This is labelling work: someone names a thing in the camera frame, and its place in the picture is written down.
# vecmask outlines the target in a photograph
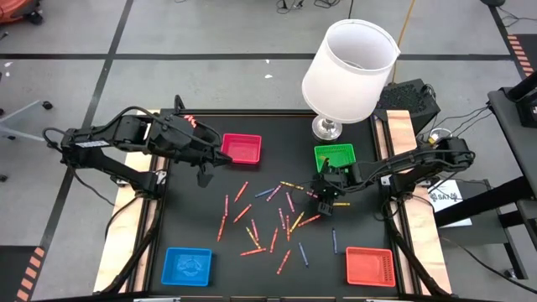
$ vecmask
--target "black table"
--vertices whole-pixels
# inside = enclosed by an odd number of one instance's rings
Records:
[[[494,237],[491,233],[491,229],[494,226],[497,227],[496,221],[499,221],[504,229],[524,224],[528,230],[529,237],[535,248],[537,248],[537,222],[535,220],[537,218],[537,201],[534,200],[537,192],[537,160],[535,160],[537,155],[537,128],[522,127],[515,104],[505,96],[503,91],[489,92],[488,99],[489,108],[496,116],[523,176],[472,198],[465,199],[443,211],[436,212],[436,225],[442,227],[471,216],[483,216],[484,213],[488,213],[489,219],[487,221],[490,227],[484,234],[489,234],[490,236],[486,236],[489,239],[486,243],[502,242],[502,235]],[[514,203],[517,206],[517,210],[505,214],[501,214],[496,210],[500,206],[510,203]],[[484,238],[483,235],[480,236],[480,240],[484,240]],[[514,246],[509,244],[506,249],[517,278],[528,278]]]
[[[269,247],[275,227],[280,226],[278,208],[290,214],[290,220],[305,211],[305,217],[316,214],[315,205],[300,191],[293,192],[296,213],[290,213],[284,192],[270,202],[253,195],[275,187],[281,180],[300,183],[315,173],[314,147],[319,145],[311,135],[311,112],[265,112],[263,115],[230,112],[229,114],[196,114],[196,119],[212,125],[219,133],[249,133],[263,137],[258,166],[232,166],[218,170],[209,187],[196,185],[196,169],[185,164],[170,164],[159,239],[154,249],[149,292],[153,295],[224,296],[224,297],[395,297],[398,288],[356,286],[347,283],[345,247],[393,249],[383,222],[373,213],[383,200],[380,187],[341,198],[350,207],[334,210],[334,216],[323,217],[296,229],[291,242],[279,229],[274,253],[240,257],[253,250],[245,227],[255,219],[262,246]],[[378,160],[373,120],[346,125],[338,143],[352,143],[358,161]],[[233,204],[242,184],[249,185],[237,204]],[[222,235],[216,235],[223,214],[224,195],[230,196],[230,212]],[[232,220],[248,204],[251,210],[237,224]],[[336,229],[339,254],[332,249],[331,229]],[[306,268],[300,256],[301,242],[308,256]],[[180,287],[161,284],[164,256],[168,247],[203,247],[213,251],[213,264],[208,287]],[[276,270],[288,249],[289,261],[280,275]],[[396,274],[399,264],[395,262]]]

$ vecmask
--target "blue tray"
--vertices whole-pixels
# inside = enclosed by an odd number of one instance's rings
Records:
[[[212,250],[206,248],[168,247],[160,281],[164,285],[207,286],[211,255]]]

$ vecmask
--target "white paper sign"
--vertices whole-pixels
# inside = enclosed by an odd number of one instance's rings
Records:
[[[430,202],[435,207],[435,212],[456,205],[457,203],[462,201],[461,192],[459,191],[459,187],[456,185],[456,180],[447,180],[437,189],[433,191],[430,190],[429,198]],[[471,225],[472,221],[470,220],[470,218],[467,218],[442,227],[464,227]]]

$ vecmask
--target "orange tray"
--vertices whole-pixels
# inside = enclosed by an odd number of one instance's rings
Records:
[[[392,251],[347,247],[347,282],[356,285],[395,286]]]

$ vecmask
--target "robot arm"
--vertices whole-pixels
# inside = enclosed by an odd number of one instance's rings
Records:
[[[363,190],[377,180],[388,177],[390,195],[400,197],[413,192],[415,185],[440,172],[459,172],[472,165],[475,154],[462,138],[443,138],[435,145],[423,145],[372,163],[355,163],[343,167],[330,166],[329,159],[311,183],[319,201],[318,211],[331,215],[339,195]]]
[[[131,110],[145,115],[124,115]],[[60,146],[49,140],[48,143],[50,147],[59,147],[63,164],[74,169],[98,169],[114,181],[128,182],[137,194],[146,198],[154,199],[162,194],[159,176],[129,168],[107,157],[103,148],[153,154],[198,166],[198,185],[206,187],[214,167],[229,164],[232,159],[218,151],[222,142],[214,129],[192,116],[182,117],[177,113],[160,117],[140,107],[129,107],[104,126],[67,130]]]

